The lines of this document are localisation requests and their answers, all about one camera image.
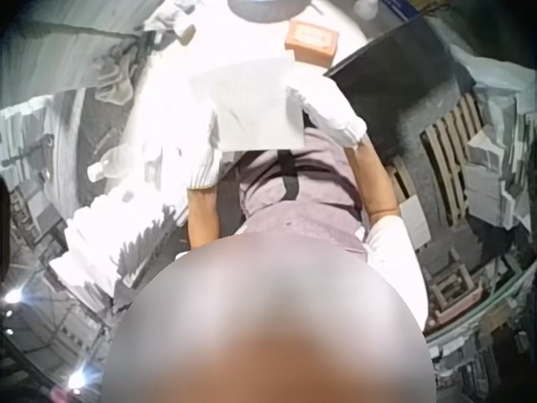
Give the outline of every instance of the ceiling light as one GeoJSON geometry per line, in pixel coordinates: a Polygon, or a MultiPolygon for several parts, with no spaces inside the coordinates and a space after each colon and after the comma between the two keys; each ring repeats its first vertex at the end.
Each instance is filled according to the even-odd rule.
{"type": "Polygon", "coordinates": [[[82,371],[82,369],[79,369],[69,377],[67,387],[69,389],[80,389],[84,386],[86,386],[86,377],[84,376],[84,372],[82,371]]]}
{"type": "Polygon", "coordinates": [[[18,304],[23,299],[23,291],[20,288],[9,291],[3,299],[8,304],[18,304]]]}

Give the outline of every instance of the hand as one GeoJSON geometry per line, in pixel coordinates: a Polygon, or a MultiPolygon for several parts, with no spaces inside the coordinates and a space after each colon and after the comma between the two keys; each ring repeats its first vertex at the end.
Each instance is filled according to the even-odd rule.
{"type": "Polygon", "coordinates": [[[215,122],[212,102],[201,102],[196,110],[196,129],[189,133],[188,144],[181,147],[188,189],[207,189],[218,182],[222,152],[214,145],[215,122]]]}
{"type": "Polygon", "coordinates": [[[153,14],[134,30],[156,31],[157,33],[174,30],[180,36],[182,18],[185,18],[185,12],[181,7],[181,1],[164,0],[153,14]]]}
{"type": "Polygon", "coordinates": [[[302,105],[311,122],[342,147],[354,148],[365,139],[368,126],[330,78],[292,76],[287,91],[302,105]]]}

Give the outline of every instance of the orange box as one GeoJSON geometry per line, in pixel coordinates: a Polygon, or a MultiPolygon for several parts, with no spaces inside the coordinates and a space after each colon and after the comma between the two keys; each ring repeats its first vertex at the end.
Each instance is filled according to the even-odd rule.
{"type": "Polygon", "coordinates": [[[285,49],[295,51],[295,59],[330,67],[337,50],[339,34],[331,29],[293,20],[285,39],[285,49]]]}

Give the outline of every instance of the bottle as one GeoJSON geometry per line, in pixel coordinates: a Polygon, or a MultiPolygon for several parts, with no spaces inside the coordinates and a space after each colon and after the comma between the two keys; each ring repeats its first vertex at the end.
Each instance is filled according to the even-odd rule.
{"type": "Polygon", "coordinates": [[[131,144],[120,144],[109,149],[99,162],[87,168],[87,176],[91,182],[104,178],[118,179],[128,175],[136,166],[138,148],[131,144]]]}

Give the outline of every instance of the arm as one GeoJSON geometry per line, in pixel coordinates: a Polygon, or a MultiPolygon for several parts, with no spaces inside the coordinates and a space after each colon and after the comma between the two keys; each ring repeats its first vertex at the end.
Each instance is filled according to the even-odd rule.
{"type": "Polygon", "coordinates": [[[429,308],[425,282],[399,216],[392,181],[367,136],[367,125],[326,77],[291,77],[288,92],[311,122],[344,148],[371,224],[364,243],[368,264],[401,295],[423,329],[429,308]]]}
{"type": "Polygon", "coordinates": [[[188,235],[192,249],[220,237],[216,183],[220,176],[222,152],[213,144],[215,120],[216,113],[211,102],[201,102],[196,112],[197,127],[183,146],[183,175],[187,179],[189,208],[188,235]]]}
{"type": "Polygon", "coordinates": [[[188,236],[192,249],[220,237],[220,219],[216,209],[216,188],[188,189],[188,236]]]}
{"type": "Polygon", "coordinates": [[[373,226],[386,216],[399,216],[399,204],[392,181],[369,138],[366,137],[356,148],[345,148],[345,155],[352,168],[370,225],[373,226]]]}

